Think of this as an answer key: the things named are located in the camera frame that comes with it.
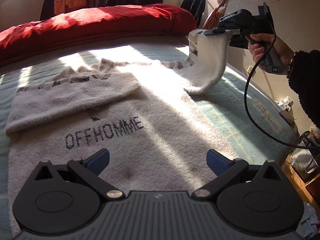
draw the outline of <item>blue gripper pad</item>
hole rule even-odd
[[[85,167],[97,176],[109,165],[109,161],[110,153],[107,149],[101,149],[84,160]]]
[[[229,160],[213,149],[207,152],[207,165],[217,176],[229,169],[232,164],[232,160]]]

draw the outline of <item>curtain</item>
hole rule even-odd
[[[209,14],[202,27],[203,29],[210,30],[218,26],[219,19],[224,16],[228,1],[229,0],[217,0],[218,6]]]

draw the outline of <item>red duvet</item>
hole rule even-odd
[[[0,33],[0,66],[56,49],[130,36],[188,35],[193,16],[174,5],[81,9]]]

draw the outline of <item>hand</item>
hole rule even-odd
[[[258,33],[258,34],[251,34],[250,35],[252,39],[256,41],[267,41],[272,42],[273,41],[273,34],[266,34],[266,33]],[[276,50],[282,65],[285,69],[288,69],[289,63],[292,59],[292,56],[294,52],[292,49],[289,48],[287,44],[285,44],[278,36],[276,38],[276,42],[273,45],[273,48]],[[260,47],[258,44],[251,44],[248,43],[248,49],[250,53],[252,54],[253,60],[257,63],[257,61],[262,57],[264,53],[264,48]]]

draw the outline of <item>white wall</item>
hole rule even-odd
[[[0,3],[0,31],[39,21],[44,0],[5,0]]]
[[[257,15],[257,6],[263,2],[270,7],[277,35],[293,51],[320,50],[320,0],[230,0],[226,15],[239,9],[247,9]],[[228,62],[243,73],[246,73],[249,65],[254,65],[248,50],[231,47]],[[293,99],[292,111],[296,115],[300,133],[314,126],[301,108],[298,95],[290,89],[285,76],[267,74],[258,69],[253,81],[276,101],[288,95]]]

